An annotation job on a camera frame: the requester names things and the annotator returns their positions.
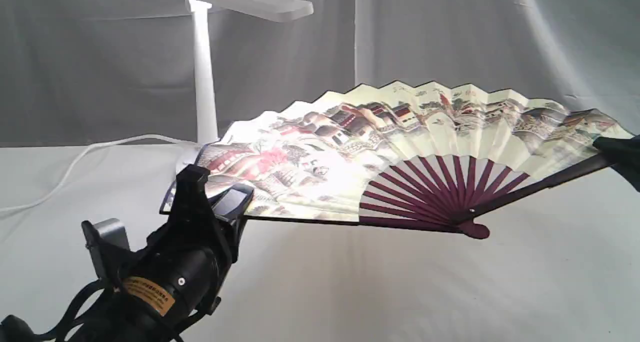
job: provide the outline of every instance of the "white table surface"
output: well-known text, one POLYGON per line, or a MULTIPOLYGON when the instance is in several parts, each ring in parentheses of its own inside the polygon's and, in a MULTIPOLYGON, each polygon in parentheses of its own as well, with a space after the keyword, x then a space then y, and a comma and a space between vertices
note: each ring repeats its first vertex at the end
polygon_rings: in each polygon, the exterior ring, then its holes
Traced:
MULTIPOLYGON (((80 147, 0 148, 0 206, 54 187, 80 147)), ((37 333, 95 274, 80 222, 125 222, 133 249, 182 148, 92 152, 41 206, 0 214, 0 319, 37 333)), ((640 194, 606 169, 479 219, 491 237, 250 221, 189 342, 640 340, 640 194)))

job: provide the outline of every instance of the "white desk lamp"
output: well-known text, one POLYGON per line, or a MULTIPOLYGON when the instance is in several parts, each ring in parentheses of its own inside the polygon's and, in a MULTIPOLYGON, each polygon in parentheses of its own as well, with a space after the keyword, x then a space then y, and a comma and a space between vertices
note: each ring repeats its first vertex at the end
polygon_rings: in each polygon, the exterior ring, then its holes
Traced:
POLYGON ((193 50, 196 79, 196 114, 198 144, 218 140, 216 98, 211 71, 208 9, 215 7, 242 12, 275 22, 287 22, 313 14, 308 0, 187 0, 193 17, 193 50))

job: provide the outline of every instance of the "gray fabric backdrop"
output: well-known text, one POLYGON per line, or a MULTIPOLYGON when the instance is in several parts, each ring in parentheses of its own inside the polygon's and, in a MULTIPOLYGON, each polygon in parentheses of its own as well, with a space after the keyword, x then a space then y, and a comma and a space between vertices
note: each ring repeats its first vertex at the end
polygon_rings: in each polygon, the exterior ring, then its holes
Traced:
MULTIPOLYGON (((357 83, 513 88, 640 133, 640 0, 309 0, 209 15, 221 132, 357 83)), ((0 0, 0 146, 195 139, 183 0, 0 0)))

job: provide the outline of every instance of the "orange label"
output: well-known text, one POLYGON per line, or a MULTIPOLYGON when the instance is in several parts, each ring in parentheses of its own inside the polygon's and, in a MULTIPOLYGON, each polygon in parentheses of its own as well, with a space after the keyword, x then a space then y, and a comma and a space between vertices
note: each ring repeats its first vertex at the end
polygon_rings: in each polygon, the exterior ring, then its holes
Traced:
POLYGON ((130 294, 145 301, 162 317, 176 303, 174 297, 166 289, 146 278, 131 276, 124 280, 122 286, 130 294))

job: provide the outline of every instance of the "painted paper fan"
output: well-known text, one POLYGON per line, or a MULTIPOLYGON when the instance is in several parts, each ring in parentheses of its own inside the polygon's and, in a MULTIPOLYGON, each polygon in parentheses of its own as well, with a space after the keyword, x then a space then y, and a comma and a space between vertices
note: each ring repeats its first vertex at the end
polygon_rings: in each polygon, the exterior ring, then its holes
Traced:
POLYGON ((196 164, 211 171, 208 196, 254 187, 250 219, 486 238, 473 217, 609 166, 599 137, 634 136, 596 109, 510 89, 393 82, 235 122, 196 164))

